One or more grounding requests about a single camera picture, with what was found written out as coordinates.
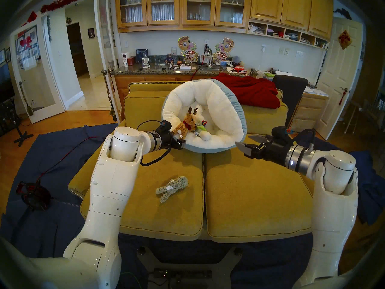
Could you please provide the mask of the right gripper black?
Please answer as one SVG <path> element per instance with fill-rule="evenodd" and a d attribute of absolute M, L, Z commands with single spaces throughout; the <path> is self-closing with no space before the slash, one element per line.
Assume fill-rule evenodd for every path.
<path fill-rule="evenodd" d="M 272 129 L 271 135 L 249 135 L 249 139 L 259 143 L 257 152 L 255 144 L 236 142 L 236 147 L 248 158 L 263 159 L 286 166 L 287 153 L 293 146 L 290 134 L 293 134 L 293 130 L 278 126 Z"/>

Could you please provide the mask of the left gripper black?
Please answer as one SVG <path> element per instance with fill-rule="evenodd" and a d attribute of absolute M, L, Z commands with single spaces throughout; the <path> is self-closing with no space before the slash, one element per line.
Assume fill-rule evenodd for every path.
<path fill-rule="evenodd" d="M 160 146 L 159 150 L 162 149 L 177 149 L 182 150 L 185 147 L 186 143 L 183 142 L 182 138 L 175 138 L 173 133 L 170 131 L 171 123 L 167 120 L 163 120 L 160 122 L 159 127 L 156 129 L 156 132 L 160 138 Z"/>

